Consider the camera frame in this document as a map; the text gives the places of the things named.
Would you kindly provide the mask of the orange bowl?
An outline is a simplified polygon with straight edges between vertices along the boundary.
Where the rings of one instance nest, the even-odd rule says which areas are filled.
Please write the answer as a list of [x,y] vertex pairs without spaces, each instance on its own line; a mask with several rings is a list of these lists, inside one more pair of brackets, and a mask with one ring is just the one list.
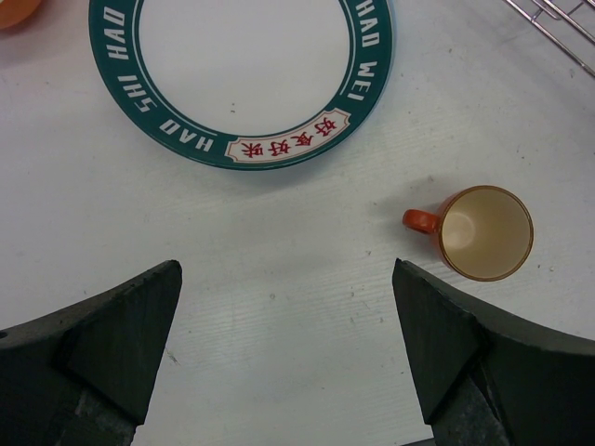
[[0,29],[10,28],[26,20],[40,4],[41,0],[1,0]]

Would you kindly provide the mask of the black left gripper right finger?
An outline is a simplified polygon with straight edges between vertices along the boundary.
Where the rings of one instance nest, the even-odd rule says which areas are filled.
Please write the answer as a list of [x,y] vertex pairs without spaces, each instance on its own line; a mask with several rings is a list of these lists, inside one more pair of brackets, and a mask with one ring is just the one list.
[[593,444],[593,341],[488,304],[409,261],[396,261],[392,286],[434,444]]

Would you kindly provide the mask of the green rimmed printed plate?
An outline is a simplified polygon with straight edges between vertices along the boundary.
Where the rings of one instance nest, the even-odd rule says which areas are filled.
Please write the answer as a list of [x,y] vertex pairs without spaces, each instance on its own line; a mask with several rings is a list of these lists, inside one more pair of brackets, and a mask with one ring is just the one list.
[[378,104],[394,59],[390,1],[93,1],[99,74],[144,134],[219,168],[316,157]]

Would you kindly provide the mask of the orange red mug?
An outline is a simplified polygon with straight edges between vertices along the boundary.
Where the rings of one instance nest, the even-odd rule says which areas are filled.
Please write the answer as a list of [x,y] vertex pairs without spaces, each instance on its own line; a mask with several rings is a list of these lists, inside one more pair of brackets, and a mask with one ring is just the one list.
[[492,185],[457,192],[435,212],[408,209],[402,223],[429,236],[448,268],[477,282],[495,282],[515,273],[531,254],[535,238],[524,203]]

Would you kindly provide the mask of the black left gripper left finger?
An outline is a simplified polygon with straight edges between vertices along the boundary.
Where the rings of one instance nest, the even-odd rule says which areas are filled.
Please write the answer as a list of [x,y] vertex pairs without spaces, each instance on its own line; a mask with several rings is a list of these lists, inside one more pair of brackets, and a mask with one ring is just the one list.
[[4,445],[129,445],[144,424],[182,287],[163,262],[1,332]]

